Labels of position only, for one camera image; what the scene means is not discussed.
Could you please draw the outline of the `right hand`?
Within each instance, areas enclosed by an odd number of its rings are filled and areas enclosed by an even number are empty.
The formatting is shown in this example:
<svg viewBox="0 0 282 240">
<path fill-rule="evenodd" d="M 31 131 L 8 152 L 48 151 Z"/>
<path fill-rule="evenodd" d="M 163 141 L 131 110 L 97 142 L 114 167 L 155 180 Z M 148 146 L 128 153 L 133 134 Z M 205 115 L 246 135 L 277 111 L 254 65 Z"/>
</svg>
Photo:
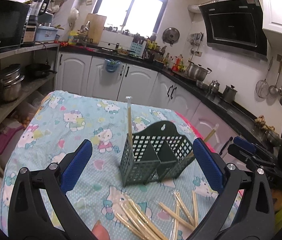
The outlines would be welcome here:
<svg viewBox="0 0 282 240">
<path fill-rule="evenodd" d="M 282 209 L 282 190 L 271 189 L 274 211 L 278 212 Z"/>
</svg>

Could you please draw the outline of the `left hand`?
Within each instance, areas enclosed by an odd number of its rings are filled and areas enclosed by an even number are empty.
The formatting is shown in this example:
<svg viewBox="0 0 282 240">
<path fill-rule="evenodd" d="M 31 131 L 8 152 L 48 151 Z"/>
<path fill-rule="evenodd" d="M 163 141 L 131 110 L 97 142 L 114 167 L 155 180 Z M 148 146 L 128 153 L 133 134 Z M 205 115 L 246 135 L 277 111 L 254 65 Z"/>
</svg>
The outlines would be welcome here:
<svg viewBox="0 0 282 240">
<path fill-rule="evenodd" d="M 101 220 L 97 220 L 93 226 L 92 233 L 98 240 L 110 240 L 110 235 L 106 228 L 101 224 Z"/>
</svg>

